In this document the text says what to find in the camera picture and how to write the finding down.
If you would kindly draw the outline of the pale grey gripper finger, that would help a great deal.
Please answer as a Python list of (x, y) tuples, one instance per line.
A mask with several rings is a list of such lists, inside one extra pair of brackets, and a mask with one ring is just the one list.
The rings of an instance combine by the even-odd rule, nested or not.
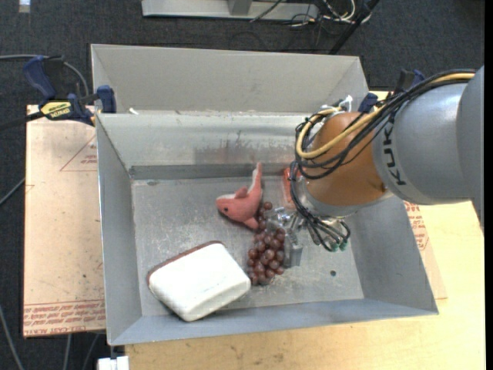
[(278, 228), (284, 228), (289, 219), (290, 215), (284, 207), (270, 209), (267, 211), (267, 229), (276, 230)]
[(300, 266), (302, 252), (303, 245), (299, 242), (297, 234), (288, 228), (285, 236), (285, 267)]

